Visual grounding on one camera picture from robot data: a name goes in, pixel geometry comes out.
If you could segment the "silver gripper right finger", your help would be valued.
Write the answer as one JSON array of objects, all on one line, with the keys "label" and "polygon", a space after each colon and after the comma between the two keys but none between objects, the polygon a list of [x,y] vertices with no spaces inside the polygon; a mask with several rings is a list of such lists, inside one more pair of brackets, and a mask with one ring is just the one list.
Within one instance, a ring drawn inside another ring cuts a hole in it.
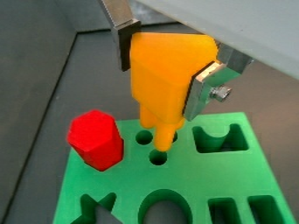
[{"label": "silver gripper right finger", "polygon": [[225,102],[231,94],[226,83],[238,78],[253,58],[231,46],[221,43],[217,59],[191,77],[183,117],[191,121],[211,100]]}]

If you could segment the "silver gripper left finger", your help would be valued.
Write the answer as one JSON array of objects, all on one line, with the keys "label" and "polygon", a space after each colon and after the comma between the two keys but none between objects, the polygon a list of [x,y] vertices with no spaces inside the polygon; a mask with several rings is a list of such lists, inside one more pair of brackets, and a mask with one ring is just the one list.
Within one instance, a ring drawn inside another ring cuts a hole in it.
[{"label": "silver gripper left finger", "polygon": [[99,0],[99,4],[111,26],[119,67],[122,71],[127,71],[131,67],[131,38],[134,34],[141,31],[142,22],[134,17],[128,0]]}]

